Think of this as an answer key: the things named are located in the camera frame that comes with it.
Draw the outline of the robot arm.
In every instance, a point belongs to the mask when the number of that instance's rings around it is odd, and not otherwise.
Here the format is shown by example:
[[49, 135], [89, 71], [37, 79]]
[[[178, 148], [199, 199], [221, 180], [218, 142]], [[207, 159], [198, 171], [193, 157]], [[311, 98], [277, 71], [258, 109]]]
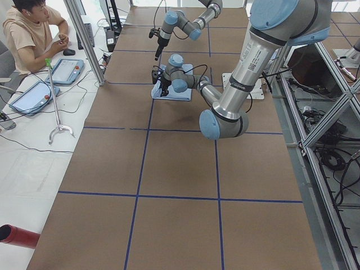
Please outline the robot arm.
[[183, 31], [191, 40], [196, 41], [203, 28], [205, 28], [212, 19], [216, 19], [222, 11], [223, 2], [218, 0], [200, 1], [206, 10], [194, 21], [190, 21], [181, 10], [169, 10], [165, 13], [161, 28], [153, 27], [150, 30], [149, 38], [157, 36], [158, 48], [155, 53], [157, 61], [163, 52], [163, 49], [169, 44], [170, 38], [175, 28]]
[[249, 125], [242, 104], [275, 50], [325, 40], [330, 32], [331, 7], [331, 1], [254, 1], [239, 62], [222, 92], [207, 77], [187, 74], [178, 54], [170, 56], [164, 69], [153, 69], [152, 82], [159, 84], [162, 96], [168, 94], [169, 87], [177, 93], [196, 89], [202, 95], [210, 105], [199, 118], [206, 138], [238, 137]]

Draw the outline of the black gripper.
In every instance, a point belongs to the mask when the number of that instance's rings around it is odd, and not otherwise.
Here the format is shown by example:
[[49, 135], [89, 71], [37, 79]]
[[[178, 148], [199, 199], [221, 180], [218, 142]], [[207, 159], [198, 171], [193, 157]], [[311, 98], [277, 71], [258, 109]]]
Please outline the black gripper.
[[151, 91], [152, 97], [166, 97], [169, 94], [170, 81], [163, 76], [164, 70], [159, 66], [153, 66], [151, 79], [154, 88]]
[[163, 52], [163, 49], [168, 45], [169, 43], [169, 34], [165, 31], [163, 31], [163, 29], [160, 28], [152, 28], [149, 32], [148, 37], [152, 38], [156, 36], [157, 37], [157, 50], [155, 53], [155, 61], [157, 61], [160, 57], [160, 55]]

